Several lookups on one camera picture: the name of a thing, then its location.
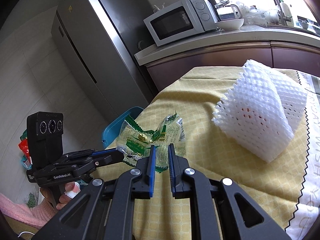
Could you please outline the person's left hand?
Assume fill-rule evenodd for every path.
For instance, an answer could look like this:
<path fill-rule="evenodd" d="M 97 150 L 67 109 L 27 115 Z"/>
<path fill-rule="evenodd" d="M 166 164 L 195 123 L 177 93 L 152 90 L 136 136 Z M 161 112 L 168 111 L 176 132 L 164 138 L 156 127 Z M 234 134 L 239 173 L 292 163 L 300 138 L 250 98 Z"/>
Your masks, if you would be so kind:
<path fill-rule="evenodd" d="M 46 200 L 57 210 L 61 210 L 81 191 L 80 185 L 77 182 L 70 182 L 65 184 L 63 194 L 61 194 L 59 200 L 55 200 L 52 192 L 47 188 L 40 188 L 41 194 Z"/>

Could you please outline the pink sleeve forearm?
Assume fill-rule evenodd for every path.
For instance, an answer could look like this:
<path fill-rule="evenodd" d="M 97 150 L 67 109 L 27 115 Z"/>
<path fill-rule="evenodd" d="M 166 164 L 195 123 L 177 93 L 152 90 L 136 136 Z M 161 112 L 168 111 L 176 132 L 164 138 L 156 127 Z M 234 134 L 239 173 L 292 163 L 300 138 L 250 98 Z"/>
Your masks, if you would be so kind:
<path fill-rule="evenodd" d="M 36 229 L 42 228 L 57 214 L 57 209 L 46 199 L 35 207 L 28 207 L 26 204 L 12 202 L 2 193 L 1 211 L 4 215 Z"/>

